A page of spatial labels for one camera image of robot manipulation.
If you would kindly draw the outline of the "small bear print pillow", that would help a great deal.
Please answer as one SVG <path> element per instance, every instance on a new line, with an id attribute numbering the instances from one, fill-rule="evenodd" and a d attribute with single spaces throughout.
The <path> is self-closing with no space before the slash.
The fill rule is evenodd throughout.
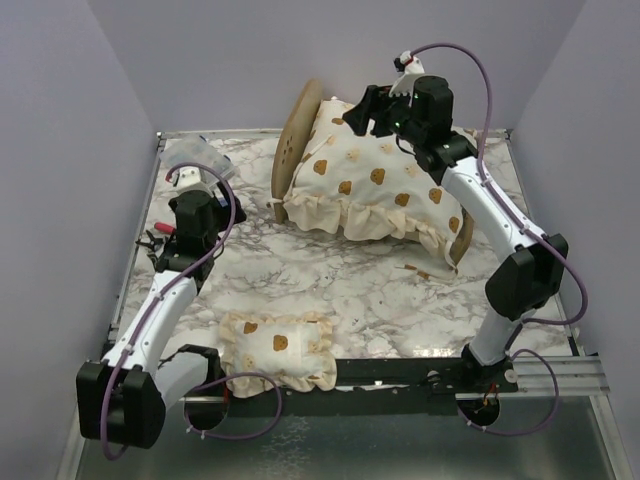
<path id="1" fill-rule="evenodd" d="M 227 382 L 237 398 L 275 386 L 302 393 L 336 386 L 333 323 L 318 312 L 276 317 L 232 312 L 220 321 L 218 339 L 225 374 L 251 374 Z"/>

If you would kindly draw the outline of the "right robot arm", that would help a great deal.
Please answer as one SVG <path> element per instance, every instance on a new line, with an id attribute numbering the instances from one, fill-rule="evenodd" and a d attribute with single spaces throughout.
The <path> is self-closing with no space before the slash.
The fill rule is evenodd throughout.
<path id="1" fill-rule="evenodd" d="M 463 348 L 461 383 L 491 384 L 524 323 L 554 296 L 565 271 L 568 243 L 547 235 L 493 181 L 479 150 L 452 128 L 454 94 L 437 76 L 409 74 L 393 86 L 370 85 L 342 118 L 357 136 L 395 136 L 417 165 L 452 195 L 478 224 L 500 263 L 485 285 L 488 313 Z"/>

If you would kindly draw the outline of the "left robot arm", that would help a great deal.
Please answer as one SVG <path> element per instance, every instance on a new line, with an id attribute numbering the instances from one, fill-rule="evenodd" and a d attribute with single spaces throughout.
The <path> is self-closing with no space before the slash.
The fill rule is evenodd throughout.
<path id="1" fill-rule="evenodd" d="M 148 449 L 167 411 L 188 390 L 206 395 L 220 385 L 221 371 L 204 347 L 185 347 L 167 363 L 161 357 L 209 277 L 216 252 L 246 214 L 223 182 L 212 191 L 185 191 L 168 205 L 175 226 L 153 258 L 146 299 L 102 359 L 85 362 L 76 375 L 79 428 L 86 439 Z"/>

